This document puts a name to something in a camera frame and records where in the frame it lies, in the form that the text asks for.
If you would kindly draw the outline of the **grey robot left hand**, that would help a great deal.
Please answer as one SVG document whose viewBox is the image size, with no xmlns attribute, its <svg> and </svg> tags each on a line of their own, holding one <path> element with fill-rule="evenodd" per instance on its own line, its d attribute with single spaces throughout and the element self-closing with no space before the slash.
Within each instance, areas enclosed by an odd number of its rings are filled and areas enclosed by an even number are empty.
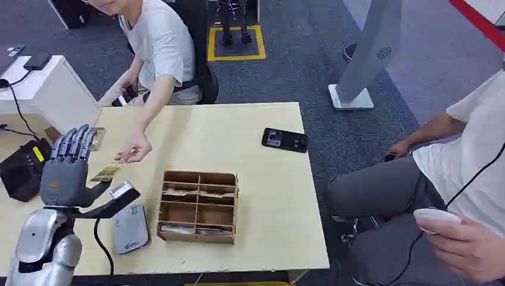
<svg viewBox="0 0 505 286">
<path fill-rule="evenodd" d="M 54 142 L 39 188 L 44 205 L 90 207 L 110 187 L 110 180 L 93 188 L 86 186 L 88 159 L 95 134 L 96 129 L 85 124 L 70 129 Z"/>
</svg>

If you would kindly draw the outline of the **person's left hand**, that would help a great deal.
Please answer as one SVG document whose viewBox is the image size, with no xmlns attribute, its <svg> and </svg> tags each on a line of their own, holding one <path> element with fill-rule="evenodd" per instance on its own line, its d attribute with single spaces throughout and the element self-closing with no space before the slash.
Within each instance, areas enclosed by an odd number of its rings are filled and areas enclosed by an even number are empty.
<svg viewBox="0 0 505 286">
<path fill-rule="evenodd" d="M 458 214 L 460 223 L 418 219 L 427 240 L 449 270 L 474 282 L 504 278 L 504 238 L 477 221 Z"/>
<path fill-rule="evenodd" d="M 152 145 L 145 135 L 145 128 L 133 125 L 126 137 L 123 149 L 117 153 L 115 161 L 137 163 L 152 151 Z"/>
</svg>

